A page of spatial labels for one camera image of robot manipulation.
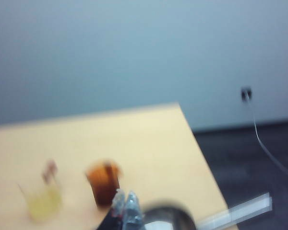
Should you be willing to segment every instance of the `wall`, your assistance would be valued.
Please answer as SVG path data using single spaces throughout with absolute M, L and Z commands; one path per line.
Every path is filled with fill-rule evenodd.
M 178 101 L 195 130 L 288 119 L 288 0 L 0 0 L 0 124 Z

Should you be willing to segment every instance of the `table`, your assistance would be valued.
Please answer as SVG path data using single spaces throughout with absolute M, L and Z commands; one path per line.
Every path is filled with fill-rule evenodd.
M 63 208 L 34 224 L 17 183 L 58 165 Z M 145 206 L 160 200 L 185 207 L 195 221 L 227 209 L 178 104 L 0 126 L 0 230 L 88 230 L 106 210 L 96 208 L 85 170 L 100 159 L 121 168 L 121 188 Z

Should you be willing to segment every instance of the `cable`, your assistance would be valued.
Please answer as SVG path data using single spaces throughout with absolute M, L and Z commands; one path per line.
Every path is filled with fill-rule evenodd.
M 281 162 L 278 161 L 278 159 L 275 158 L 275 156 L 272 155 L 272 153 L 267 149 L 267 147 L 263 144 L 263 142 L 260 140 L 259 136 L 258 136 L 258 132 L 257 132 L 257 125 L 256 125 L 256 120 L 255 120 L 255 115 L 254 115 L 254 111 L 252 109 L 252 105 L 250 103 L 250 98 L 247 92 L 244 92 L 246 95 L 246 100 L 248 102 L 248 105 L 250 106 L 250 110 L 251 113 L 253 115 L 253 122 L 254 122 L 254 127 L 255 127 L 255 133 L 256 133 L 256 137 L 258 140 L 259 145 L 261 146 L 261 148 L 264 150 L 264 152 L 268 155 L 268 157 L 270 158 L 270 160 L 285 174 L 288 176 L 288 168 L 286 168 Z

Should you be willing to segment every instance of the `brown liquid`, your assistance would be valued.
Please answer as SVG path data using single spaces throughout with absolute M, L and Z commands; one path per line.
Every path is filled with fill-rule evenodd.
M 116 189 L 120 188 L 117 173 L 117 167 L 106 162 L 91 170 L 87 175 L 98 206 L 109 206 L 112 204 Z

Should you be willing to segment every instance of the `dark gray carpet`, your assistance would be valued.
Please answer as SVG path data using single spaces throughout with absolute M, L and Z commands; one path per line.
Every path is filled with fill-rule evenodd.
M 288 123 L 259 126 L 270 152 L 288 167 Z M 274 210 L 247 220 L 240 230 L 288 230 L 288 177 L 259 146 L 253 127 L 195 133 L 229 207 L 270 192 Z

